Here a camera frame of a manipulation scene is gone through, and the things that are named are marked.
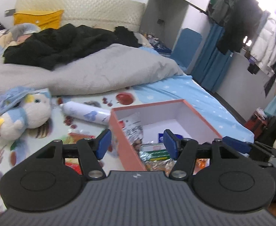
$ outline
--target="white puffer jacket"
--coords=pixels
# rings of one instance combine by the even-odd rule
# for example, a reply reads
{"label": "white puffer jacket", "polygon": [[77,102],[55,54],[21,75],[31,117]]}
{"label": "white puffer jacket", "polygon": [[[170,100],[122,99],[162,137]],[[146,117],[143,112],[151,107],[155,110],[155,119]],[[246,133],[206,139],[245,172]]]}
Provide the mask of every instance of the white puffer jacket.
{"label": "white puffer jacket", "polygon": [[276,14],[271,13],[250,52],[251,56],[259,62],[258,66],[262,70],[267,68],[267,64],[275,44]]}

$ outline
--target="screw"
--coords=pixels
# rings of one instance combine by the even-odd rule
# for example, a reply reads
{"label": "screw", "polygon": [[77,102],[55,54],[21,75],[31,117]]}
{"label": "screw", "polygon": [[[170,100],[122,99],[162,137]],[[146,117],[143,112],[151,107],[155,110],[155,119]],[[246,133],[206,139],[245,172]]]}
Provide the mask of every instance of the screw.
{"label": "screw", "polygon": [[93,170],[89,172],[89,177],[91,178],[100,178],[103,176],[103,172],[102,171],[98,171],[98,170]]}
{"label": "screw", "polygon": [[172,176],[175,177],[175,178],[184,178],[184,177],[186,177],[186,175],[187,175],[186,172],[181,171],[181,170],[173,171],[171,174],[172,174]]}

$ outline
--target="wall socket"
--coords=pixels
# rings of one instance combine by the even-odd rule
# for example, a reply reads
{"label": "wall socket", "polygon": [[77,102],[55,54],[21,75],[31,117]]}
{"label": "wall socket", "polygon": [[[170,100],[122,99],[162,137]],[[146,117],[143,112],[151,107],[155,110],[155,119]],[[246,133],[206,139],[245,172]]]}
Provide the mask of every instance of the wall socket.
{"label": "wall socket", "polygon": [[5,17],[13,16],[15,14],[15,9],[10,9],[5,11]]}

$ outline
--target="pink box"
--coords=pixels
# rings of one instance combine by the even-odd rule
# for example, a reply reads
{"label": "pink box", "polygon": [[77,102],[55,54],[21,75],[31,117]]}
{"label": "pink box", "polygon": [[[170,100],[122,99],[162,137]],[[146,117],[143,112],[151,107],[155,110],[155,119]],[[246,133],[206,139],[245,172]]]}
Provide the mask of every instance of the pink box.
{"label": "pink box", "polygon": [[117,152],[126,171],[146,171],[137,152],[123,134],[118,121],[137,112],[140,113],[143,127],[143,143],[151,141],[157,143],[158,133],[163,133],[165,129],[170,129],[184,138],[195,139],[200,144],[222,138],[218,131],[184,99],[113,108],[109,128],[113,133],[113,139],[118,143]]}

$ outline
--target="white plush toy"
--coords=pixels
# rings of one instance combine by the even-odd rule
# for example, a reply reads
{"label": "white plush toy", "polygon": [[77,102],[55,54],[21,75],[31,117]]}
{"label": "white plush toy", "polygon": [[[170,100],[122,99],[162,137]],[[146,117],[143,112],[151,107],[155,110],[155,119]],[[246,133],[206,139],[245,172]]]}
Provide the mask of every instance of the white plush toy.
{"label": "white plush toy", "polygon": [[51,116],[51,96],[43,93],[27,94],[18,107],[0,116],[0,137],[18,139],[27,128],[43,125]]}

